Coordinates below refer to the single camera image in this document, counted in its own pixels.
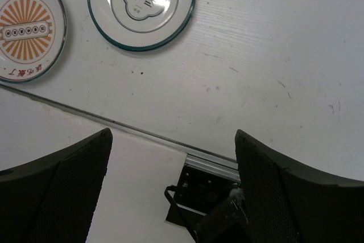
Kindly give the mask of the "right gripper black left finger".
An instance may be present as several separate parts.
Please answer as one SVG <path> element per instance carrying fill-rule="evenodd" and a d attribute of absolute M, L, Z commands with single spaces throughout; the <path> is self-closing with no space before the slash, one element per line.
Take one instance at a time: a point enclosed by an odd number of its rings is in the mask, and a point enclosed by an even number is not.
<path fill-rule="evenodd" d="M 1 171 L 1 242 L 85 242 L 113 135 L 105 128 L 69 147 Z"/>

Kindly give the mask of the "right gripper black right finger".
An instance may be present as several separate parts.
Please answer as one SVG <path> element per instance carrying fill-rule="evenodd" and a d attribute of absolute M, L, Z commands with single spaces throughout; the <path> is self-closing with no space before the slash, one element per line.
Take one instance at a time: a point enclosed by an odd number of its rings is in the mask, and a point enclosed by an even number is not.
<path fill-rule="evenodd" d="M 238 130 L 235 154 L 254 242 L 363 242 L 363 182 L 279 153 Z"/>

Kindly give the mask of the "white plate orange pattern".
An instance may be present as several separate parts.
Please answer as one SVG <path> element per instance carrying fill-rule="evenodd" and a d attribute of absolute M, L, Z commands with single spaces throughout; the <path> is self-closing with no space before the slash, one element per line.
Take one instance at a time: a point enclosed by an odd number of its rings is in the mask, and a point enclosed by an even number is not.
<path fill-rule="evenodd" d="M 1 81 L 42 77 L 58 61 L 66 37 L 62 0 L 1 0 Z"/>

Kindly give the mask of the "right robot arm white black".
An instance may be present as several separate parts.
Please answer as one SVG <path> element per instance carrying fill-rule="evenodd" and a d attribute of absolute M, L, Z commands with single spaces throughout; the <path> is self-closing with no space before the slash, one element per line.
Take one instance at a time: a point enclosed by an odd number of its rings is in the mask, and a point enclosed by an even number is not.
<path fill-rule="evenodd" d="M 1 171 L 2 242 L 85 242 L 107 172 L 113 135 L 103 129 Z M 362 242 L 363 182 L 307 166 L 242 130 L 235 135 L 240 192 L 191 225 L 195 242 Z"/>

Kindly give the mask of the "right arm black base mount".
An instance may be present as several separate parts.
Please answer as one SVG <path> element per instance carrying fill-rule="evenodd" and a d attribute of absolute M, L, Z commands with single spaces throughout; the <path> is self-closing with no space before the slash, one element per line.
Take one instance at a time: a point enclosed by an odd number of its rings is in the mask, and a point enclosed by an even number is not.
<path fill-rule="evenodd" d="M 241 184 L 185 164 L 176 189 L 169 192 L 191 228 Z"/>

